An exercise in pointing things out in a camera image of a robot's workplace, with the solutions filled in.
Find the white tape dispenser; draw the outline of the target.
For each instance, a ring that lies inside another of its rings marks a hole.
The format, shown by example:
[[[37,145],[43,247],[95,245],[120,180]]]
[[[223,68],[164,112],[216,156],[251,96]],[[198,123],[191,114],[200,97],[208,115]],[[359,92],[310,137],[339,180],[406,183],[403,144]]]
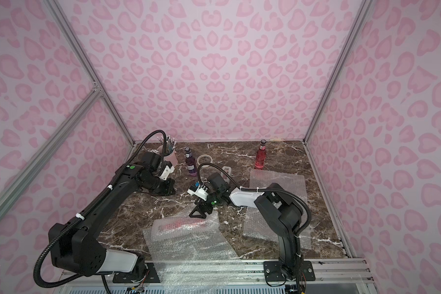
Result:
[[[221,172],[221,176],[222,176],[223,180],[229,184],[230,178],[228,176],[226,176],[225,174],[228,174],[229,176],[231,176],[232,175],[232,168],[228,167],[228,166],[223,166],[222,170],[224,172]]]

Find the purple bottle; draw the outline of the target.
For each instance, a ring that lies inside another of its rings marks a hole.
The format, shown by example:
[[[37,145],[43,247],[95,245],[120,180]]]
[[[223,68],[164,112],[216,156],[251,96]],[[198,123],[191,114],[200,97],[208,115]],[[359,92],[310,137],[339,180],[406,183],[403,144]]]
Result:
[[[192,154],[190,147],[185,147],[185,163],[190,176],[197,176],[197,161]]]

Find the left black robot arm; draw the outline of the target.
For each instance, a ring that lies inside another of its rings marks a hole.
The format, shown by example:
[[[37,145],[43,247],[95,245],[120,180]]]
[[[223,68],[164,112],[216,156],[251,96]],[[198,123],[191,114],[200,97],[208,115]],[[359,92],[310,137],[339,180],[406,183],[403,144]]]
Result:
[[[37,258],[33,269],[36,285],[50,289],[81,277],[118,274],[127,282],[141,282],[148,274],[143,255],[132,251],[105,248],[98,237],[113,214],[137,191],[150,196],[175,194],[174,180],[169,176],[174,166],[164,153],[145,152],[136,162],[133,154],[120,168],[103,191],[81,212],[65,224],[56,223],[49,230],[49,244]],[[56,282],[42,277],[45,258],[54,267],[72,272],[72,276]]]

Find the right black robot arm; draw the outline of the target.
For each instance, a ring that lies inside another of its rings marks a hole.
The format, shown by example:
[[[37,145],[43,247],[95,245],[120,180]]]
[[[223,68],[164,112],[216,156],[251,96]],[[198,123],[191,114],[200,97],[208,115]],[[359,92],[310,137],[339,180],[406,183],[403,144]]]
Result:
[[[197,182],[187,193],[197,197],[196,206],[189,214],[191,218],[205,219],[219,205],[257,208],[278,237],[278,273],[285,282],[295,281],[299,294],[305,293],[306,276],[301,270],[305,260],[300,235],[309,227],[312,213],[302,198],[277,183],[268,187],[243,187],[222,168],[209,162],[198,167]]]

